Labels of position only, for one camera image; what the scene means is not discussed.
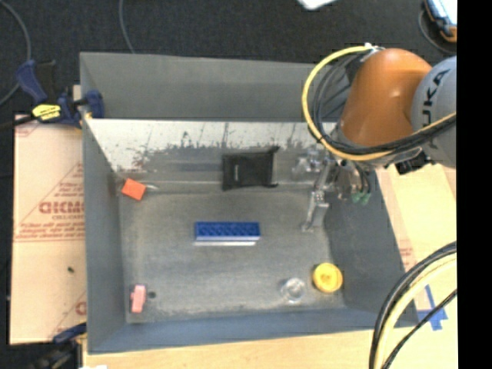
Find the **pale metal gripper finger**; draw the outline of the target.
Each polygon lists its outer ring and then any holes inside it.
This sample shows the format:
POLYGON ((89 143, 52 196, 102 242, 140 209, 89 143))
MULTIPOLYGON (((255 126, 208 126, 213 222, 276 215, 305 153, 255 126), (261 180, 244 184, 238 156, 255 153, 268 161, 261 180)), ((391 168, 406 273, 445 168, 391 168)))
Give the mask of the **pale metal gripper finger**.
POLYGON ((314 228, 311 226, 311 219, 312 219, 312 214, 313 210, 316 204, 324 203, 324 192, 323 191, 312 191, 311 196, 309 198, 309 204, 307 207, 307 215, 306 218, 301 225, 301 230, 302 231, 310 231, 313 230, 314 228))
POLYGON ((313 228, 319 228, 323 226, 324 219, 329 207, 330 205, 328 203, 320 203, 315 205, 311 219, 311 226, 313 228))

